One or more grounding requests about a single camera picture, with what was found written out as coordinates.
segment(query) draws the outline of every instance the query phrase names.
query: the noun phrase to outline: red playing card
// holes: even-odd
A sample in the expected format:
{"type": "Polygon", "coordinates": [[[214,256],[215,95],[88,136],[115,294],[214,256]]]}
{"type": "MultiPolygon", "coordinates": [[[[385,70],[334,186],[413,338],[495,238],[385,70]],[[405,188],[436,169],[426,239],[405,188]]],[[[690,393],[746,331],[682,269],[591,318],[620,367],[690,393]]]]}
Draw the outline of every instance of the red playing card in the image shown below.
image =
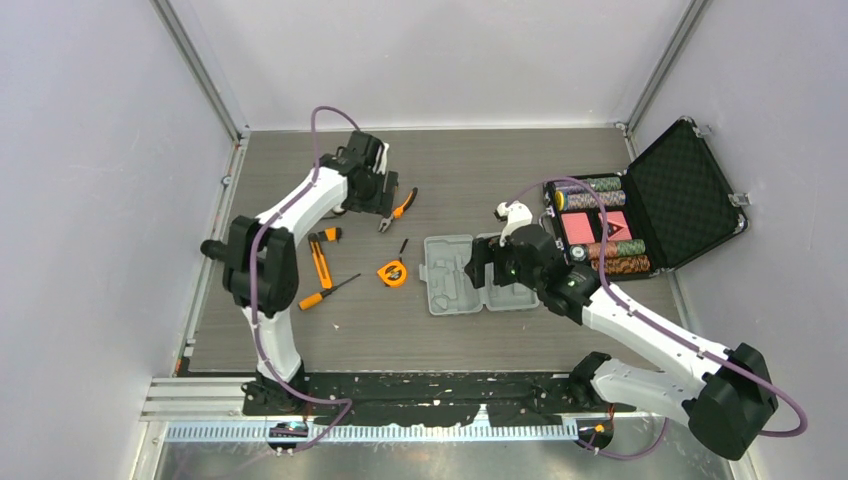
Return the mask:
{"type": "Polygon", "coordinates": [[[585,212],[562,214],[562,225],[565,227],[565,237],[569,245],[595,243],[595,234],[585,212]]]}

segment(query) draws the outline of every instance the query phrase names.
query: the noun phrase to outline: metal frame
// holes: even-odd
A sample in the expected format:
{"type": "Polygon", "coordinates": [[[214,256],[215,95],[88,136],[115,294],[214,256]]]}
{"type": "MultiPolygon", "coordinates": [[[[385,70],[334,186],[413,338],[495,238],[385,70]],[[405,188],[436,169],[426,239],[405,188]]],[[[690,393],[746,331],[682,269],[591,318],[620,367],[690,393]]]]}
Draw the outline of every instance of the metal frame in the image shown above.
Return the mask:
{"type": "Polygon", "coordinates": [[[639,96],[639,100],[636,102],[633,112],[630,113],[630,117],[625,123],[625,125],[627,125],[627,131],[625,132],[626,135],[636,130],[639,126],[645,112],[654,100],[660,86],[662,86],[663,81],[668,75],[668,72],[671,71],[671,67],[674,65],[675,60],[677,60],[677,57],[686,45],[686,41],[695,30],[698,19],[701,18],[701,15],[704,13],[707,6],[709,6],[710,2],[711,0],[690,0],[689,5],[686,7],[686,11],[683,14],[683,18],[680,19],[680,23],[677,24],[677,28],[674,30],[671,41],[665,48],[662,57],[660,57],[659,63],[651,74],[647,85],[645,85],[645,89],[639,96]]]}
{"type": "MultiPolygon", "coordinates": [[[[247,132],[247,135],[244,136],[238,144],[236,144],[233,149],[233,153],[230,156],[230,164],[227,168],[227,172],[221,178],[221,185],[223,188],[218,196],[218,207],[215,210],[215,218],[212,221],[208,238],[220,240],[226,233],[227,223],[230,219],[230,208],[233,205],[236,185],[238,185],[238,180],[241,176],[241,169],[244,165],[244,157],[247,154],[249,142],[250,132],[247,132]]],[[[203,305],[206,301],[206,296],[209,294],[210,280],[212,279],[212,270],[214,267],[215,262],[213,260],[203,257],[200,272],[197,276],[197,285],[195,286],[194,295],[187,314],[185,331],[180,338],[180,346],[177,350],[177,359],[182,357],[191,357],[194,350],[194,335],[197,333],[197,328],[200,323],[200,314],[203,312],[203,305]]]]}
{"type": "Polygon", "coordinates": [[[171,35],[171,38],[173,38],[174,43],[177,46],[177,50],[179,50],[180,54],[182,54],[189,70],[197,80],[200,89],[212,105],[215,115],[218,116],[224,130],[227,131],[227,135],[229,135],[234,142],[240,141],[245,136],[246,128],[242,128],[240,125],[237,125],[233,119],[232,113],[221,98],[220,90],[212,81],[209,71],[206,66],[204,66],[203,60],[200,58],[191,38],[189,38],[189,35],[186,32],[183,23],[180,21],[177,12],[174,10],[174,6],[171,4],[171,1],[150,0],[150,3],[159,14],[159,18],[165,25],[168,33],[171,35]]]}

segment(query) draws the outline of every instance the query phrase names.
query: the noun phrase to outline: gray plastic tray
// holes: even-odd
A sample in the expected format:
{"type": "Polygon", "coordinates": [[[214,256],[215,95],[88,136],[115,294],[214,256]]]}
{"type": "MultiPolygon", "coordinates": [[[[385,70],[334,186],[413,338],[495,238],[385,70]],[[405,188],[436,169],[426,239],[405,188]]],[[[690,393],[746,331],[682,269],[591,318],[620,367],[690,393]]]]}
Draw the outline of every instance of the gray plastic tray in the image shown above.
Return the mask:
{"type": "MultiPolygon", "coordinates": [[[[478,235],[491,237],[497,233],[478,235]]],[[[492,285],[492,265],[486,265],[486,286],[475,289],[463,268],[471,259],[471,235],[442,235],[424,239],[424,265],[418,275],[427,283],[427,304],[433,315],[461,315],[483,310],[529,310],[539,306],[536,293],[521,284],[492,285]]]]}

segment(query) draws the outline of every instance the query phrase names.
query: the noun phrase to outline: stack of poker chips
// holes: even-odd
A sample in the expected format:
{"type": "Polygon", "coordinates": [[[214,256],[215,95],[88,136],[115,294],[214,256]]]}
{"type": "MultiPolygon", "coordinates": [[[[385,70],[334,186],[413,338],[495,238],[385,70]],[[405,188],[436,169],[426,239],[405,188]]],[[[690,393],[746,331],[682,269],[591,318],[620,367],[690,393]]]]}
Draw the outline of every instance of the stack of poker chips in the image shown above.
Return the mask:
{"type": "MultiPolygon", "coordinates": [[[[597,270],[600,260],[592,260],[592,268],[597,270]]],[[[626,275],[629,273],[644,273],[651,271],[651,261],[647,255],[635,257],[618,257],[604,259],[604,272],[607,275],[626,275]]]]}
{"type": "MultiPolygon", "coordinates": [[[[589,253],[589,258],[596,260],[601,258],[601,244],[590,243],[585,246],[589,253]]],[[[607,251],[604,253],[605,258],[616,257],[634,257],[645,253],[644,240],[623,240],[620,242],[607,242],[607,251]]]]}
{"type": "MultiPolygon", "coordinates": [[[[589,184],[596,192],[611,192],[613,190],[621,190],[621,179],[619,177],[603,177],[603,178],[584,178],[583,182],[589,184]]],[[[586,190],[579,185],[574,185],[565,182],[554,182],[557,191],[565,195],[572,193],[586,193],[586,190]]]]}
{"type": "MultiPolygon", "coordinates": [[[[607,207],[620,207],[627,201],[627,195],[624,190],[613,190],[612,192],[598,192],[598,197],[601,202],[607,207]]],[[[557,210],[564,212],[566,210],[583,210],[587,208],[598,208],[598,202],[591,193],[572,193],[565,194],[560,190],[556,191],[554,197],[557,210]]]]}

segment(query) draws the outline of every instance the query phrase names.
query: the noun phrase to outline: open case lid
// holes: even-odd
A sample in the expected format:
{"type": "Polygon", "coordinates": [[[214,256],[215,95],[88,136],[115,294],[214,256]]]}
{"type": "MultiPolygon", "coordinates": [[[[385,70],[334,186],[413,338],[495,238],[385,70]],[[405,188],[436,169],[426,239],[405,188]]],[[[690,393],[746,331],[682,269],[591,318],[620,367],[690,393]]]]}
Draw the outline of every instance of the open case lid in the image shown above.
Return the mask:
{"type": "Polygon", "coordinates": [[[691,118],[677,120],[639,155],[622,184],[661,270],[679,268],[748,227],[691,118]]]}

